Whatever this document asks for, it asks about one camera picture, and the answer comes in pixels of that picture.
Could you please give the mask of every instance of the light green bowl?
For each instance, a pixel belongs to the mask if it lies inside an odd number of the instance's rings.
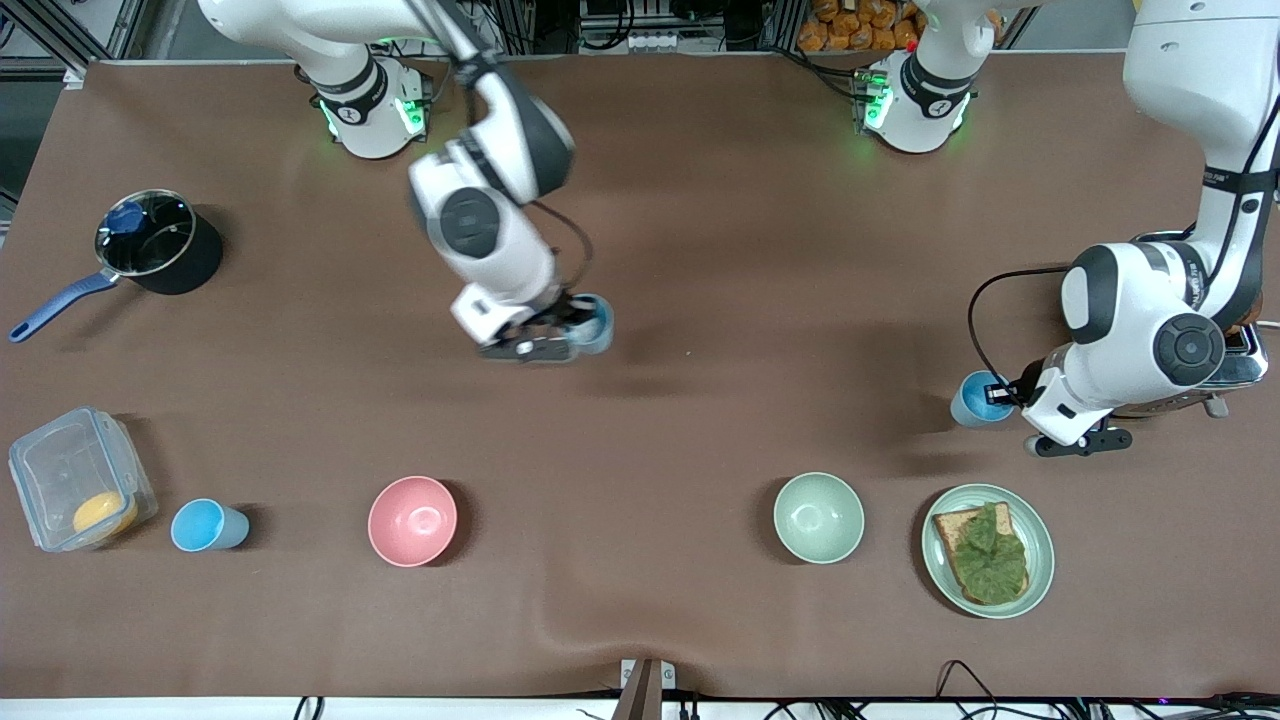
[[[1027,574],[1030,583],[1021,597],[1004,605],[979,605],[964,596],[960,582],[956,580],[951,565],[947,564],[947,551],[938,536],[938,528],[933,524],[934,515],[982,507],[984,502],[1009,503],[1009,515],[1014,520],[1014,533],[1027,546]],[[929,570],[933,584],[938,585],[942,594],[947,596],[947,600],[954,602],[956,607],[979,618],[1009,620],[1029,612],[1044,600],[1050,585],[1053,584],[1053,541],[1048,537],[1044,520],[1025,500],[1002,487],[974,483],[945,492],[933,503],[933,507],[929,507],[929,512],[924,518],[920,550],[924,553],[924,566]]]
[[[805,562],[840,562],[863,539],[863,501],[836,475],[805,473],[787,480],[773,502],[773,529]]]

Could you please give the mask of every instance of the blue pan handle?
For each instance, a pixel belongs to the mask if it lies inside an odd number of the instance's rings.
[[[120,279],[119,273],[114,273],[108,269],[102,269],[99,273],[78,279],[72,284],[63,288],[61,292],[55,295],[49,302],[40,306],[38,310],[27,316],[26,320],[18,323],[18,327],[9,331],[9,342],[22,342],[31,336],[36,334],[36,331],[49,324],[63,310],[72,306],[86,295],[93,295],[95,292],[102,292],[104,290],[111,290],[115,287],[115,281]]]

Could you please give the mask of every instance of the pink bowl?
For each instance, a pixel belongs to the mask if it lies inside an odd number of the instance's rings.
[[[458,529],[458,509],[439,480],[401,478],[378,495],[369,510],[369,542],[397,568],[435,560]]]

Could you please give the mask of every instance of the green indicator light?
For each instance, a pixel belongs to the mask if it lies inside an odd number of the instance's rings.
[[[338,137],[338,128],[334,126],[333,114],[329,113],[329,108],[324,102],[320,104],[320,110],[324,111],[324,119],[329,123],[329,135]]]
[[[973,97],[972,94],[970,95],[965,95],[964,100],[960,101],[960,106],[956,108],[956,119],[955,119],[954,123],[951,123],[951,131],[952,132],[955,132],[956,129],[959,129],[960,124],[964,123],[964,109],[969,106],[969,99],[970,97]]]
[[[401,122],[404,123],[404,129],[410,135],[422,132],[422,113],[417,109],[416,104],[396,100],[396,111],[399,113]]]
[[[893,88],[886,87],[884,94],[867,108],[867,127],[879,129],[884,124],[884,115],[888,114],[888,108],[892,104]]]

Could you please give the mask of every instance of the saucepan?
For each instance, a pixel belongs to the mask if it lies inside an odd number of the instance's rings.
[[[63,288],[9,332],[22,342],[77,300],[129,278],[151,292],[182,295],[205,284],[223,260],[223,238],[180,195],[143,190],[116,202],[93,240],[102,269]]]

